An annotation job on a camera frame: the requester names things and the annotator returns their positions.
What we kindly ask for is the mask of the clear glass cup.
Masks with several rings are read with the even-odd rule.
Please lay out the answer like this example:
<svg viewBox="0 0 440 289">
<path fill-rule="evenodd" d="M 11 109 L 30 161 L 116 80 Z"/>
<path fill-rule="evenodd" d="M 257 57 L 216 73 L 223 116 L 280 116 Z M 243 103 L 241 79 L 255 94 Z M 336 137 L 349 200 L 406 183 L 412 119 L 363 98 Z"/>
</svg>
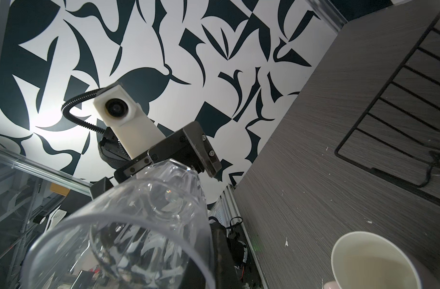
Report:
<svg viewBox="0 0 440 289">
<path fill-rule="evenodd" d="M 22 266 L 24 289 L 213 289 L 215 261 L 198 173 L 149 166 L 49 229 Z"/>
</svg>

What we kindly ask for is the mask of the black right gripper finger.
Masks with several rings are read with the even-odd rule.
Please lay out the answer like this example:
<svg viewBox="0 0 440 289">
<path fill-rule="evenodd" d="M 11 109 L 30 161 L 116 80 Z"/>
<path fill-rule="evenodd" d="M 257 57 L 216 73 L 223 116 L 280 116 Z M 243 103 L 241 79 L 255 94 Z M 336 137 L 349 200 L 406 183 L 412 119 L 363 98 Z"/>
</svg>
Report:
<svg viewBox="0 0 440 289">
<path fill-rule="evenodd" d="M 214 278 L 217 289 L 241 289 L 242 283 L 234 267 L 233 257 L 227 242 L 227 231 L 218 222 L 210 224 L 215 255 Z"/>
</svg>

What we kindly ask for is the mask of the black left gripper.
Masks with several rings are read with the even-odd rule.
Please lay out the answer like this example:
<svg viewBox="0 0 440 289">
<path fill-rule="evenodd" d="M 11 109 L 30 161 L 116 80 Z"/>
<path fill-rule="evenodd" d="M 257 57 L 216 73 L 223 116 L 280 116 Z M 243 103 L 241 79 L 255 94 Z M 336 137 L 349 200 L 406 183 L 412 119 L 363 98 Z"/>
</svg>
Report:
<svg viewBox="0 0 440 289">
<path fill-rule="evenodd" d="M 131 157 L 111 128 L 106 128 L 98 143 L 98 152 L 103 161 L 114 168 L 114 178 L 122 183 L 142 169 L 159 162 L 173 159 L 215 177 L 222 169 L 212 145 L 199 122 L 191 122 L 172 133 L 143 153 Z"/>
</svg>

